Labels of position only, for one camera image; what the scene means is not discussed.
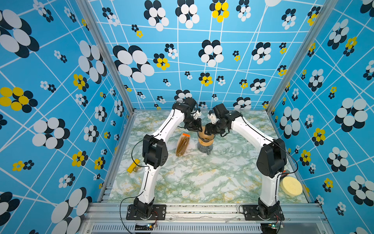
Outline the brown paper coffee filter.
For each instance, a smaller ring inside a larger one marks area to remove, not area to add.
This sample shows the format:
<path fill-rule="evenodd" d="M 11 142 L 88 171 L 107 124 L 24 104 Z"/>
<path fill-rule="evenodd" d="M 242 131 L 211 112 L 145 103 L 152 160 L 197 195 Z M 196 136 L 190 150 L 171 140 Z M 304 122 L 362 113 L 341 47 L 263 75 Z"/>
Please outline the brown paper coffee filter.
<path fill-rule="evenodd" d="M 206 129 L 206 127 L 203 126 L 202 127 L 202 131 L 200 131 L 200 132 L 197 133 L 198 138 L 202 142 L 210 142 L 210 141 L 212 141 L 215 138 L 215 135 L 207 135 L 207 134 L 205 134 L 205 129 Z"/>

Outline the clear glass carafe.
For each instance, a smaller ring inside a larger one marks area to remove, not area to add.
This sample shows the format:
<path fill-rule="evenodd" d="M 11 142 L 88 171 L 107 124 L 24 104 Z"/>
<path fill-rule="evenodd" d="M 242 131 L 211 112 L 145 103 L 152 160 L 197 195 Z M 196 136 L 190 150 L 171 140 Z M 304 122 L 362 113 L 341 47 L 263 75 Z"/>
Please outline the clear glass carafe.
<path fill-rule="evenodd" d="M 213 145 L 209 145 L 209 146 L 204 146 L 204 145 L 201 145 L 201 144 L 197 144 L 197 149 L 201 152 L 201 153 L 205 153 L 207 155 L 210 155 L 212 150 L 213 150 Z"/>

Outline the round wooden dripper holder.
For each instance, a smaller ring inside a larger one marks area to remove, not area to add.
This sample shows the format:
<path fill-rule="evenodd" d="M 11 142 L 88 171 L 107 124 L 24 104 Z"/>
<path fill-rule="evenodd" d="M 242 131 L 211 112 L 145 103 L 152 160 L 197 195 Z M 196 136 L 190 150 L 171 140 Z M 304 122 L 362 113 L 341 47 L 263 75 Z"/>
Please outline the round wooden dripper holder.
<path fill-rule="evenodd" d="M 208 146 L 211 146 L 214 142 L 214 139 L 198 139 L 199 140 L 199 143 L 200 145 L 204 146 L 204 147 L 208 147 Z"/>

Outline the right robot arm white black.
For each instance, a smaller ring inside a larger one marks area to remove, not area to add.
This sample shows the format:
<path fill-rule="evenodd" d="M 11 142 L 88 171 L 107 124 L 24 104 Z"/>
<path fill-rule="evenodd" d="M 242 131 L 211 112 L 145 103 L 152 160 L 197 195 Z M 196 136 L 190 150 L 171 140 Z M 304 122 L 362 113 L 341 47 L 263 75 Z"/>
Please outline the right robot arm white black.
<path fill-rule="evenodd" d="M 262 174 L 262 191 L 258 200 L 258 215 L 264 220 L 270 219 L 280 210 L 279 185 L 287 164 L 284 141 L 263 133 L 240 112 L 228 111 L 224 104 L 219 104 L 209 111 L 208 118 L 210 123 L 205 126 L 206 135 L 220 134 L 224 137 L 233 130 L 259 151 L 256 166 Z"/>

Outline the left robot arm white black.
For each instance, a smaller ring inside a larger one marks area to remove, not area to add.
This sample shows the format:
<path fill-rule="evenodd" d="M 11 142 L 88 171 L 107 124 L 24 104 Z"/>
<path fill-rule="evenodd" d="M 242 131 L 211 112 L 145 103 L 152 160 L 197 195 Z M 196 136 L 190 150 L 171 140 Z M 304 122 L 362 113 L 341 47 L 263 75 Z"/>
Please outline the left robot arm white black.
<path fill-rule="evenodd" d="M 191 97 L 175 102 L 167 119 L 151 135 L 145 135 L 142 140 L 142 156 L 145 173 L 139 196 L 134 199 L 133 205 L 139 215 L 148 218 L 153 211 L 154 191 L 158 173 L 168 159 L 167 142 L 177 127 L 183 123 L 183 128 L 192 132 L 201 132 L 202 124 L 200 109 Z"/>

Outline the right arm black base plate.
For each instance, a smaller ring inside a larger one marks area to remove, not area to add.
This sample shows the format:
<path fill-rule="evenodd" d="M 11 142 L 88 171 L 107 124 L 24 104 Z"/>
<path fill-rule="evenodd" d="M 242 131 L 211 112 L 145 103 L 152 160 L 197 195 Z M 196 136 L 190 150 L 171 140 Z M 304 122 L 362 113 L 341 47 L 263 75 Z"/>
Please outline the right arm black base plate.
<path fill-rule="evenodd" d="M 240 212 L 243 213 L 246 221 L 284 221 L 284 215 L 280 205 L 271 207 L 264 205 L 242 205 Z"/>

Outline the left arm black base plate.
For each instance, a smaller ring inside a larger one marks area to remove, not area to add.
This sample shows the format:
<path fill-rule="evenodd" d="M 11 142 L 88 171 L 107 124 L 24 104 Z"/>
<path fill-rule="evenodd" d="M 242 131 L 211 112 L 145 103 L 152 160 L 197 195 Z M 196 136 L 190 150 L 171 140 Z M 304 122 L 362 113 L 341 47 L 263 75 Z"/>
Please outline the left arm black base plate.
<path fill-rule="evenodd" d="M 147 208 L 138 208 L 129 205 L 126 212 L 126 220 L 165 220 L 167 206 L 165 204 L 154 204 Z"/>

